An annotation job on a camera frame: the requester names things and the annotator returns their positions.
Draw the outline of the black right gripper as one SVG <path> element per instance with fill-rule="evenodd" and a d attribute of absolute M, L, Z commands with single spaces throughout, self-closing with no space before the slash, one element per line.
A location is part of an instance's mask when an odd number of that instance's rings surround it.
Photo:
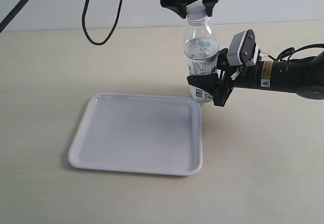
<path fill-rule="evenodd" d="M 257 88 L 257 66 L 230 66 L 227 60 L 227 52 L 228 49 L 224 48 L 218 54 L 217 68 L 221 72 L 219 78 L 217 73 L 187 77 L 189 85 L 213 95 L 214 105 L 220 107 L 225 106 L 234 88 Z"/>

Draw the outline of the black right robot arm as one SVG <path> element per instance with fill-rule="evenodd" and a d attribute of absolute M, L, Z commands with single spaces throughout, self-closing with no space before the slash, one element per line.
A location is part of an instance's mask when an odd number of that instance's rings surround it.
<path fill-rule="evenodd" d="M 294 93 L 313 100 L 323 99 L 323 53 L 292 59 L 292 48 L 282 52 L 277 61 L 260 58 L 254 66 L 231 66 L 227 49 L 220 51 L 217 68 L 220 74 L 188 76 L 189 85 L 213 97 L 215 106 L 224 106 L 234 88 Z"/>

